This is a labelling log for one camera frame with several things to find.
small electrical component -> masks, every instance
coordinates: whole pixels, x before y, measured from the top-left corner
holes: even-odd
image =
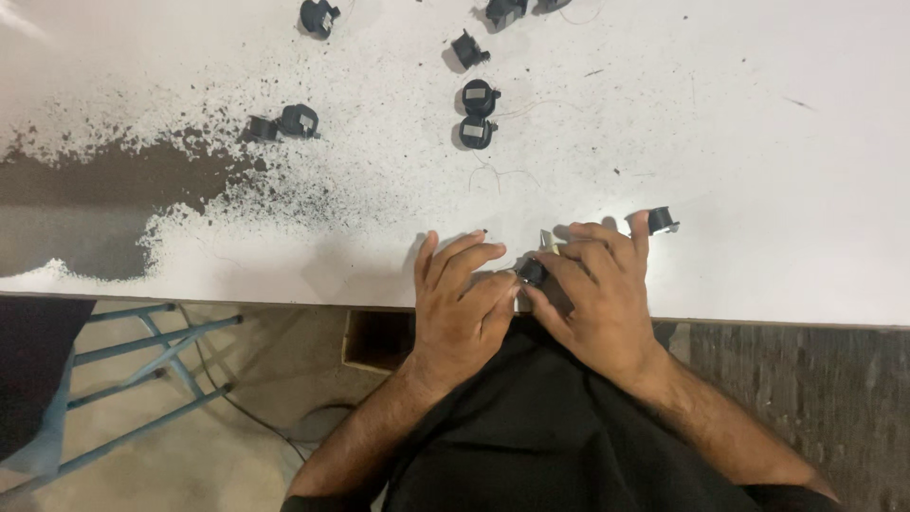
[[[552,252],[553,254],[560,253],[560,248],[556,245],[556,239],[553,238],[553,233],[550,233],[547,230],[541,230],[541,250]],[[546,267],[543,266],[543,263],[533,258],[528,258],[528,260],[515,271],[515,275],[517,275],[522,282],[529,284],[534,288],[540,288],[543,286],[543,282],[547,280],[550,273],[547,271]]]
[[[502,30],[527,12],[528,0],[490,0],[486,15],[496,30]]]
[[[500,96],[502,96],[500,91],[493,90],[490,84],[483,80],[471,80],[461,90],[461,103],[464,104],[469,116],[485,118],[496,109],[496,98]]]
[[[517,275],[525,284],[529,284],[534,288],[540,288],[543,286],[543,282],[547,281],[547,277],[550,276],[550,273],[547,271],[546,267],[543,266],[543,263],[534,260],[533,258],[528,258],[528,260],[515,271],[515,275]]]
[[[480,62],[490,60],[490,52],[481,52],[477,41],[464,30],[464,34],[452,41],[452,49],[455,50],[455,56],[461,62],[465,69],[474,66]]]
[[[315,32],[323,39],[331,35],[332,24],[340,15],[341,11],[329,5],[326,0],[319,0],[318,4],[313,0],[305,0],[300,6],[300,23],[308,32]]]
[[[493,132],[497,126],[490,123],[487,119],[477,116],[467,116],[461,121],[458,137],[461,144],[471,149],[484,149],[490,145],[493,138]]]
[[[249,134],[256,140],[271,142],[278,136],[278,123],[270,119],[250,116]]]
[[[281,119],[278,121],[281,132],[285,135],[311,138],[316,136],[316,128],[319,125],[319,116],[312,108],[306,105],[288,105],[281,111]]]
[[[571,0],[545,0],[544,6],[548,13],[551,13],[557,9],[562,9],[565,7]]]
[[[648,213],[648,230],[654,233],[675,233],[680,229],[679,222],[673,222],[670,207],[661,206]]]

white tabletop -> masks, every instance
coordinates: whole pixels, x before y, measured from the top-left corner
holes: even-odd
[[[910,325],[907,2],[574,0],[489,34],[480,1],[355,0],[328,41],[295,27],[296,0],[20,7],[45,39],[0,26],[0,148],[35,127],[22,150],[53,165],[117,137],[88,125],[130,126],[135,150],[208,123],[205,147],[262,159],[254,181],[284,199],[239,190],[230,208],[153,216],[133,279],[61,256],[2,292],[411,306],[428,229],[487,229],[509,247],[501,268],[541,228],[627,230],[670,206],[682,226],[652,238],[655,316]],[[448,55],[462,29],[492,54],[467,73]],[[499,131],[465,151],[455,99],[473,78],[502,93]],[[298,102],[322,139],[218,132]]]

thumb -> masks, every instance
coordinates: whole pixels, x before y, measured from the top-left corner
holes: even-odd
[[[524,285],[521,287],[524,294],[531,299],[531,307],[534,318],[543,325],[543,328],[550,332],[556,338],[556,341],[566,345],[572,339],[571,328],[562,318],[560,312],[550,304],[547,295],[533,286]]]
[[[515,315],[515,295],[518,294],[519,287],[516,284],[509,288],[496,304],[483,317],[480,322],[480,340],[484,345],[495,344],[496,350],[502,345],[502,338],[506,337],[506,331],[509,330],[509,324]]]

metal frame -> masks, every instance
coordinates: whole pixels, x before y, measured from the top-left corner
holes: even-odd
[[[172,411],[166,415],[161,416],[157,420],[153,420],[145,425],[140,426],[136,430],[128,432],[124,435],[121,435],[117,439],[105,443],[94,450],[86,452],[81,456],[77,456],[72,460],[66,461],[64,464],[60,465],[59,470],[55,475],[48,476],[39,476],[33,478],[19,486],[15,486],[9,490],[6,490],[3,493],[0,493],[0,499],[5,499],[12,496],[13,494],[18,494],[24,491],[32,491],[38,489],[41,486],[49,484],[54,480],[57,480],[59,477],[68,475],[73,471],[76,471],[82,466],[85,466],[91,462],[96,461],[98,458],[107,455],[114,448],[126,443],[127,441],[132,440],[134,437],[142,435],[154,428],[158,428],[161,425],[169,423],[186,413],[194,411],[199,407],[208,404],[212,400],[224,396],[231,389],[231,384],[225,384],[213,391],[212,393],[205,394],[202,392],[202,389],[199,388],[199,385],[196,384],[196,380],[190,375],[189,370],[184,366],[183,362],[180,361],[178,357],[179,353],[186,349],[190,344],[192,344],[199,335],[207,333],[208,331],[214,331],[215,329],[220,329],[222,327],[227,327],[229,325],[236,325],[243,322],[243,317],[240,315],[232,316],[225,320],[219,320],[216,322],[203,323],[201,325],[190,326],[187,329],[182,329],[180,331],[174,331],[172,333],[162,333],[154,322],[152,322],[151,317],[148,315],[152,312],[169,312],[176,309],[175,304],[161,304],[158,306],[149,306],[145,308],[135,308],[132,310],[124,310],[118,312],[104,312],[100,314],[93,314],[89,317],[86,323],[96,323],[96,322],[105,322],[108,320],[116,320],[121,318],[130,318],[138,317],[142,323],[145,324],[149,333],[152,335],[141,340],[135,340],[133,342],[121,343],[119,345],[114,345],[111,347],[94,350],[87,353],[77,354],[73,366],[80,366],[82,364],[89,364],[95,361],[101,361],[107,359],[108,357],[114,357],[122,353],[130,353],[136,350],[141,350],[150,346],[161,345],[164,349],[164,352],[156,357],[154,360],[137,370],[134,374],[130,375],[123,383],[117,384],[101,391],[77,398],[70,401],[66,405],[66,410],[71,411],[77,409],[86,404],[91,404],[97,400],[110,396],[112,394],[120,393],[126,389],[130,389],[141,385],[150,380],[158,379],[166,374],[164,368],[159,368],[161,364],[167,362],[170,364],[171,369],[174,370],[174,373],[180,377],[180,380],[187,385],[189,390],[196,397],[195,400],[186,404],[182,407],[179,407],[177,410]],[[179,340],[173,346],[170,342]]]

cable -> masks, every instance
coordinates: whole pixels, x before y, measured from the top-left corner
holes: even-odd
[[[180,313],[183,314],[183,320],[187,323],[187,326],[192,326],[192,324],[189,322],[189,317],[187,316],[187,311],[183,309],[183,304],[178,304],[177,307],[180,309]],[[212,378],[212,374],[208,371],[208,364],[206,364],[206,358],[202,356],[202,348],[199,346],[199,339],[197,338],[194,341],[194,343],[196,344],[196,352],[199,354],[199,362],[202,363],[202,370],[206,373],[206,377],[208,377],[208,381],[212,384],[212,387],[215,389],[218,389],[220,386],[215,384],[215,379]],[[307,458],[304,457],[303,454],[300,453],[300,450],[298,450],[297,446],[294,445],[294,442],[291,441],[290,438],[287,437],[286,435],[281,434],[281,431],[278,430],[278,428],[276,426],[270,425],[269,423],[266,423],[264,420],[260,419],[258,416],[254,415],[253,413],[250,413],[247,409],[240,406],[240,404],[238,404],[237,402],[234,402],[233,400],[228,398],[228,396],[226,394],[222,398],[227,400],[227,402],[229,404],[233,405],[235,409],[237,409],[238,411],[243,413],[247,418],[249,418],[249,419],[253,420],[254,422],[256,422],[257,424],[259,424],[259,426],[266,428],[267,430],[271,431],[272,434],[277,435],[278,437],[284,439],[285,443],[288,443],[288,445],[290,445],[291,448],[294,448],[294,451],[300,457],[300,460],[303,462],[307,462]]]

